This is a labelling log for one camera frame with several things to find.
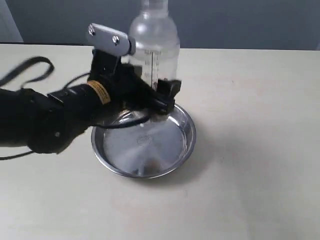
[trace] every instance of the gray wall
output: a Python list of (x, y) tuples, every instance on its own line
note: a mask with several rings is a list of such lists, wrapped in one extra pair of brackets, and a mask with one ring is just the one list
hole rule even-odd
[[(6, 0), (25, 42), (86, 44), (89, 23), (127, 32), (140, 0)], [(182, 48), (314, 50), (320, 0), (169, 0)]]

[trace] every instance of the metal bowl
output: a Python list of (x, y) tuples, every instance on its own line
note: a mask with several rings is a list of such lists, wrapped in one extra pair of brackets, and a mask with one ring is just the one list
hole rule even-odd
[[(123, 112), (102, 124), (132, 121), (139, 114)], [(96, 157), (112, 172), (128, 178), (152, 179), (180, 167), (193, 152), (196, 135), (193, 120), (176, 104), (163, 121), (123, 129), (94, 127), (91, 143)]]

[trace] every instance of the table surface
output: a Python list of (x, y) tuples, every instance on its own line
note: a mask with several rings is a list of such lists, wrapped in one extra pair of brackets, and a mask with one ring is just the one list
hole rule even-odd
[[(52, 92), (90, 69), (91, 50), (0, 45), (0, 75), (48, 57), (55, 72), (30, 87)], [(177, 103), (197, 129), (181, 168), (116, 175), (96, 159), (91, 129), (60, 155), (0, 162), (1, 239), (319, 239), (320, 52), (182, 49), (177, 76)]]

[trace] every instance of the table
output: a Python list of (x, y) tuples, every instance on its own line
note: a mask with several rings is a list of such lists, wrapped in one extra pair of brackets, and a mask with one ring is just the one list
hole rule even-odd
[[(48, 57), (55, 72), (30, 87), (52, 92), (90, 69), (91, 50), (3, 44), (0, 74)], [(182, 49), (177, 75), (177, 103), (197, 128), (181, 168), (118, 176), (96, 159), (91, 129), (60, 155), (0, 162), (1, 239), (319, 239), (320, 52)]]

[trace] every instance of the robotic arm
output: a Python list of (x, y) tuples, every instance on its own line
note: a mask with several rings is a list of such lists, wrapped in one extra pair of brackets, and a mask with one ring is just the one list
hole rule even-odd
[[(160, 79), (153, 90), (140, 78), (139, 66), (121, 63), (121, 57), (135, 53), (134, 39), (98, 24), (89, 26), (87, 39), (94, 49), (86, 83), (47, 95), (30, 88), (0, 88), (0, 147), (28, 146), (32, 153), (58, 154), (90, 126), (126, 128), (146, 122), (152, 115), (171, 113), (181, 81)], [(24, 65), (26, 62), (0, 79), (0, 87), (16, 77), (17, 70), (22, 72)], [(42, 80), (52, 71), (53, 65), (46, 76), (29, 82)], [(148, 115), (133, 122), (98, 125), (124, 109), (147, 110)]]

